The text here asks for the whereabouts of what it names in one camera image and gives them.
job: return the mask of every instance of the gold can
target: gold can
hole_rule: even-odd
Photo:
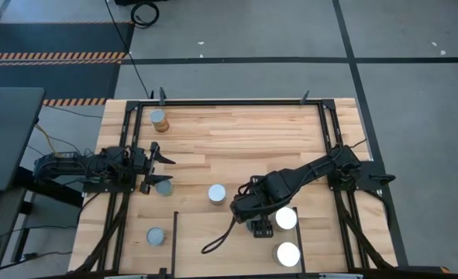
[[[154,129],[159,133],[166,132],[170,128],[170,124],[168,124],[165,117],[165,112],[161,109],[155,109],[150,113],[150,121]]]

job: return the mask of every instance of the wood grain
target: wood grain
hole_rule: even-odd
[[[126,101],[107,102],[97,150],[118,145],[125,104]],[[336,99],[336,107],[344,143],[353,145],[363,140],[355,100]],[[175,211],[180,212],[176,277],[299,272],[299,265],[281,267],[271,256],[276,244],[297,243],[295,230],[275,232],[272,239],[254,239],[244,225],[236,225],[218,250],[208,255],[200,251],[227,230],[230,197],[250,176],[299,167],[325,154],[318,109],[310,105],[165,107],[170,123],[165,133],[157,133],[151,126],[152,109],[155,108],[143,111],[139,146],[147,149],[157,141],[162,154],[177,162],[156,165],[156,173],[174,176],[174,193],[167,198],[154,189],[150,195],[138,191],[132,194],[120,273],[157,274],[161,267],[170,272]],[[134,123],[131,120],[129,141]],[[354,152],[361,160],[370,159],[367,143],[357,146]],[[224,205],[214,206],[208,201],[208,188],[215,183],[226,186],[228,200]],[[356,201],[365,235],[395,265],[382,204],[363,192],[356,193]],[[108,195],[101,194],[82,212],[69,270],[82,263],[101,237],[107,204]],[[336,206],[326,178],[303,187],[291,206],[298,208],[306,271],[346,271]],[[146,242],[146,231],[154,226],[166,232],[163,246],[149,246]],[[359,266],[353,236],[351,242]],[[112,253],[108,255],[108,267],[111,258]]]

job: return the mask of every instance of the white cup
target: white cup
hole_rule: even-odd
[[[298,215],[292,208],[283,207],[275,212],[270,220],[277,231],[293,229],[298,223]]]
[[[301,258],[299,249],[293,243],[281,243],[274,247],[274,261],[283,267],[293,267],[298,264]]]

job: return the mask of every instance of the black mat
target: black mat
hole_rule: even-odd
[[[42,87],[46,99],[113,98],[119,64],[0,66],[0,87]]]
[[[117,23],[130,47],[133,24]],[[126,51],[113,23],[0,23],[0,53]]]

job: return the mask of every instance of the gray cylinder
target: gray cylinder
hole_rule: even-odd
[[[160,246],[164,243],[165,232],[160,228],[151,228],[146,234],[146,240],[151,246]]]
[[[174,192],[174,186],[170,181],[160,181],[154,185],[158,194],[168,197]]]
[[[226,189],[221,184],[214,184],[208,190],[208,198],[213,205],[223,205],[226,196]]]

